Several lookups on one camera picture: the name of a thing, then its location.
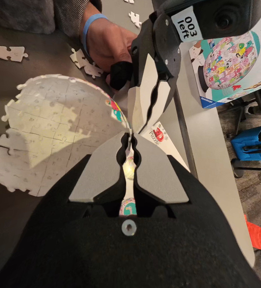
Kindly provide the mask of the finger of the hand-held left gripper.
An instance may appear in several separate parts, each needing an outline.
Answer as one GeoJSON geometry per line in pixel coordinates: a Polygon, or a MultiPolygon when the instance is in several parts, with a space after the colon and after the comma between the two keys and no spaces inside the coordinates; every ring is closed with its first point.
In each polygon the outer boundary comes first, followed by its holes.
{"type": "Polygon", "coordinates": [[[147,118],[146,124],[140,129],[139,134],[145,133],[151,128],[161,117],[170,92],[170,86],[167,81],[160,80],[157,86],[157,94],[154,104],[150,105],[150,116],[147,118]]]}
{"type": "Polygon", "coordinates": [[[132,132],[140,133],[147,124],[151,95],[156,87],[158,73],[153,57],[148,53],[140,86],[128,90],[128,122],[132,132]]]}

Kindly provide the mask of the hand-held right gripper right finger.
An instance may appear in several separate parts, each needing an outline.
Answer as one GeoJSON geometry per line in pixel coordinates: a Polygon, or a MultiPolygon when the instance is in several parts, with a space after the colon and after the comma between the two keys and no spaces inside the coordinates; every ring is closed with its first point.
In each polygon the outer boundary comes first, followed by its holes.
{"type": "Polygon", "coordinates": [[[132,135],[134,151],[134,198],[137,216],[149,218],[159,206],[188,203],[187,196],[168,155],[143,136],[132,135]]]}

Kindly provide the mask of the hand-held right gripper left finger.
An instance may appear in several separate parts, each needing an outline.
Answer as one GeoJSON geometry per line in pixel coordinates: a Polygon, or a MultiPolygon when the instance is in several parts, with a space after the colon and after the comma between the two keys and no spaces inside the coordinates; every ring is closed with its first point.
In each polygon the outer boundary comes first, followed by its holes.
{"type": "Polygon", "coordinates": [[[91,154],[69,196],[70,202],[101,207],[107,216],[119,216],[126,194],[123,164],[129,136],[129,132],[120,132],[91,154]]]}

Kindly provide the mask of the white curved puzzle dome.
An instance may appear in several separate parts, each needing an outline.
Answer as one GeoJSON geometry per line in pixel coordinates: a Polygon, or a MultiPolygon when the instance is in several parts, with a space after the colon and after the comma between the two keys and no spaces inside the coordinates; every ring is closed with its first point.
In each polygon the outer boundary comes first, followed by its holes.
{"type": "Polygon", "coordinates": [[[116,102],[86,80],[41,75],[18,85],[2,121],[0,184],[9,192],[44,196],[87,154],[129,130],[116,102]]]}

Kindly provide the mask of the joined white puzzle strip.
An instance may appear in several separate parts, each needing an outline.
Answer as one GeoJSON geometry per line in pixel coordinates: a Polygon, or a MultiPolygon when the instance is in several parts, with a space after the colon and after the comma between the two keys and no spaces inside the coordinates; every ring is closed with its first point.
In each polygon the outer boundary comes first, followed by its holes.
{"type": "Polygon", "coordinates": [[[28,58],[23,46],[10,46],[9,50],[5,46],[0,46],[0,59],[21,62],[23,58],[28,58]]]}

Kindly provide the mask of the person's left forearm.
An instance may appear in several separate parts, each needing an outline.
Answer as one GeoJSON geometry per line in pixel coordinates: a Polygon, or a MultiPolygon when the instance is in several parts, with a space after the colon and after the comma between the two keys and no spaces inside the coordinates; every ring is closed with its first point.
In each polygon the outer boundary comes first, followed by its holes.
{"type": "Polygon", "coordinates": [[[91,3],[102,12],[101,0],[54,0],[54,14],[58,28],[69,38],[78,40],[82,18],[87,5],[91,3]]]}

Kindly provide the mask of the puzzle instruction leaflet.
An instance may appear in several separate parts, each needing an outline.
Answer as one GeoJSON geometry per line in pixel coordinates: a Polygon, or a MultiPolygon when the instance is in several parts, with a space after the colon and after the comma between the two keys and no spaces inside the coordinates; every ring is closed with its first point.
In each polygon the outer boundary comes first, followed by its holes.
{"type": "MultiPolygon", "coordinates": [[[[186,168],[190,172],[188,166],[186,165],[185,161],[177,151],[176,147],[174,146],[173,142],[171,141],[169,135],[162,126],[161,122],[157,122],[154,126],[152,126],[148,131],[146,131],[143,134],[143,137],[149,140],[150,142],[153,142],[166,154],[172,155],[184,168],[186,168]]],[[[136,165],[134,163],[134,151],[131,148],[129,155],[126,158],[125,163],[123,164],[123,171],[126,180],[126,193],[119,210],[120,217],[126,217],[129,215],[137,214],[133,192],[133,180],[134,180],[135,168],[136,165]]]]}

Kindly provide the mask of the cluster of white puzzle pieces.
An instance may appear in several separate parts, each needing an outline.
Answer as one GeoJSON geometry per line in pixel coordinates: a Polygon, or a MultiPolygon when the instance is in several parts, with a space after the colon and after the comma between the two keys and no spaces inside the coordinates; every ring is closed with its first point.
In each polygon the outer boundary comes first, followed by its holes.
{"type": "Polygon", "coordinates": [[[134,0],[123,0],[125,3],[125,8],[127,8],[127,15],[130,19],[130,21],[133,23],[133,25],[137,28],[140,29],[142,26],[142,22],[140,21],[140,15],[137,13],[138,10],[135,6],[134,0]]]}

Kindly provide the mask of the white puzzle piece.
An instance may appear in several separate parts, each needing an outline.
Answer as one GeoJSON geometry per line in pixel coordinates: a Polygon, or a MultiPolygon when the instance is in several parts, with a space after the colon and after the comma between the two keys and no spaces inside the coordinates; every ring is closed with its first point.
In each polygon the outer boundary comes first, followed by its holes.
{"type": "Polygon", "coordinates": [[[82,67],[85,67],[88,61],[85,60],[85,55],[81,49],[75,51],[74,48],[71,48],[72,54],[70,55],[70,58],[72,62],[81,69],[82,67]]]}
{"type": "Polygon", "coordinates": [[[99,67],[97,67],[94,62],[93,64],[85,62],[84,71],[87,75],[91,76],[93,79],[95,79],[96,77],[101,77],[101,75],[104,73],[104,71],[99,67]]]}

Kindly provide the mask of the puzzle ball cardboard box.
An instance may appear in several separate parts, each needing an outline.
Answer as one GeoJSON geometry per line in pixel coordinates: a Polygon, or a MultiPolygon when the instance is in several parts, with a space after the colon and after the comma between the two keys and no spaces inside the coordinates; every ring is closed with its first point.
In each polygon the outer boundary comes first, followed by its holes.
{"type": "Polygon", "coordinates": [[[261,19],[243,35],[198,41],[189,56],[204,109],[261,89],[261,19]]]}

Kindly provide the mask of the person's left hand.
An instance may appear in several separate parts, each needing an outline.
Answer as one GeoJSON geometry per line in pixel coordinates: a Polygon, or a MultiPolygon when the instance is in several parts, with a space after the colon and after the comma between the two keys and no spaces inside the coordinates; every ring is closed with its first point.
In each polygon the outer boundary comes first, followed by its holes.
{"type": "Polygon", "coordinates": [[[118,62],[132,62],[130,49],[137,34],[111,21],[95,20],[86,34],[89,56],[104,72],[110,73],[111,66],[118,62]]]}

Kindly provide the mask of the blue wristband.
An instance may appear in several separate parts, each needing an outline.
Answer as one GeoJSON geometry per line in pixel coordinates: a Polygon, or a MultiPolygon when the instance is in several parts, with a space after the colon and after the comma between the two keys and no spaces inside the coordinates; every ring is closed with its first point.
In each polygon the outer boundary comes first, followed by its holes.
{"type": "Polygon", "coordinates": [[[105,15],[101,14],[101,13],[97,13],[97,14],[91,15],[91,16],[87,19],[85,25],[83,26],[82,35],[81,35],[81,37],[80,37],[81,43],[82,43],[82,45],[83,45],[83,49],[84,49],[84,51],[86,52],[86,54],[87,54],[89,57],[90,57],[90,55],[89,55],[89,51],[88,51],[87,43],[86,43],[87,33],[88,33],[88,30],[89,30],[90,25],[91,25],[94,21],[96,21],[96,20],[98,20],[98,19],[107,19],[107,20],[108,20],[108,18],[107,18],[105,15]]]}

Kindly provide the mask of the blue fabric bag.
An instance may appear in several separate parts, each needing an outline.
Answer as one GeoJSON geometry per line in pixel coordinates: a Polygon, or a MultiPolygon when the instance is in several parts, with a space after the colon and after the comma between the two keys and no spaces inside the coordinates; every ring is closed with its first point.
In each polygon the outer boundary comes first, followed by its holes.
{"type": "Polygon", "coordinates": [[[242,131],[231,140],[241,161],[261,161],[261,126],[242,131]]]}

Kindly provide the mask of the person's grey jacket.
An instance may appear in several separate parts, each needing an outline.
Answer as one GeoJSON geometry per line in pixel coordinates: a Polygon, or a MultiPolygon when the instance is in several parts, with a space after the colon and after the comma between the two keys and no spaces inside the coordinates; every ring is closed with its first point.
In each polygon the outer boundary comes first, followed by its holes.
{"type": "Polygon", "coordinates": [[[0,0],[0,27],[51,34],[56,28],[53,1],[0,0]]]}

